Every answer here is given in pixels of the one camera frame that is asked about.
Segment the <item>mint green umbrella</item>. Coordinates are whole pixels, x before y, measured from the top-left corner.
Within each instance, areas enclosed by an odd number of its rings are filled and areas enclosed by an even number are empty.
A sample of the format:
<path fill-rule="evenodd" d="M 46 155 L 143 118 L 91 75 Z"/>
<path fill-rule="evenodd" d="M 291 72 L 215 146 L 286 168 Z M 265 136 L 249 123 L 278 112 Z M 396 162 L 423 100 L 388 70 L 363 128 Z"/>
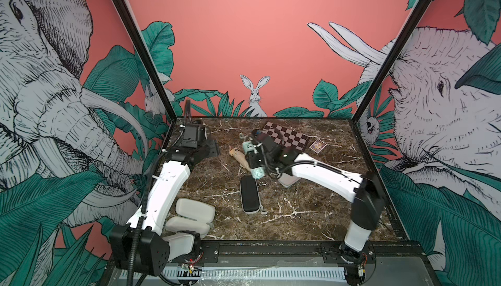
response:
<path fill-rule="evenodd" d="M 266 172 L 260 146 L 251 141 L 243 142 L 242 146 L 252 177 L 256 180 L 263 178 Z"/>

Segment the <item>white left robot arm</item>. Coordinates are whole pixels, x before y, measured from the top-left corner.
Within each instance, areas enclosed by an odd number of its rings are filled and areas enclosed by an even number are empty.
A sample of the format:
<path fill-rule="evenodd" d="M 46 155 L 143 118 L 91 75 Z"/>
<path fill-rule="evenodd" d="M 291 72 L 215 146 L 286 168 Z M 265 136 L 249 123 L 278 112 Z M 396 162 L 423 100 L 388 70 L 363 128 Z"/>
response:
<path fill-rule="evenodd" d="M 186 124 L 166 152 L 160 175 L 152 177 L 142 204 L 123 226 L 109 236 L 116 267 L 127 273 L 127 285 L 140 285 L 147 276 L 159 276 L 165 266 L 185 255 L 200 256 L 200 235 L 182 230 L 162 237 L 163 226 L 177 193 L 194 166 L 218 156 L 219 146 L 201 121 Z"/>

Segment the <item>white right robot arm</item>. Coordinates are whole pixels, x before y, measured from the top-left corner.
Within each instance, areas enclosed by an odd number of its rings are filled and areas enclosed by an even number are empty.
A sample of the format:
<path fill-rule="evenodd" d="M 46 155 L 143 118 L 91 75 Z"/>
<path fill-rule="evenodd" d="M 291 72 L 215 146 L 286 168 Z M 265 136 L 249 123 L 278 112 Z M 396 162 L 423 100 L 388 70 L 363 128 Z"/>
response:
<path fill-rule="evenodd" d="M 254 130 L 249 142 L 252 148 L 245 156 L 252 169 L 264 169 L 284 187 L 308 180 L 351 203 L 350 224 L 340 250 L 345 255 L 362 253 L 385 207 L 384 193 L 371 175 L 330 166 L 293 146 L 278 143 L 262 130 Z"/>

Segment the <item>black zippered umbrella case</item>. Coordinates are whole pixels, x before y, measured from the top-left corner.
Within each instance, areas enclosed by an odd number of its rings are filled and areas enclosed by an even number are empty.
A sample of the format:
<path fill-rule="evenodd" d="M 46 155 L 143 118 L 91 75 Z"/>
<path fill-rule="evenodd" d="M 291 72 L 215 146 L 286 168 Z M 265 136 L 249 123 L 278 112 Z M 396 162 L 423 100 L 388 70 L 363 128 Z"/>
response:
<path fill-rule="evenodd" d="M 240 180 L 240 195 L 243 211 L 247 214 L 257 213 L 261 208 L 257 181 L 251 175 Z"/>

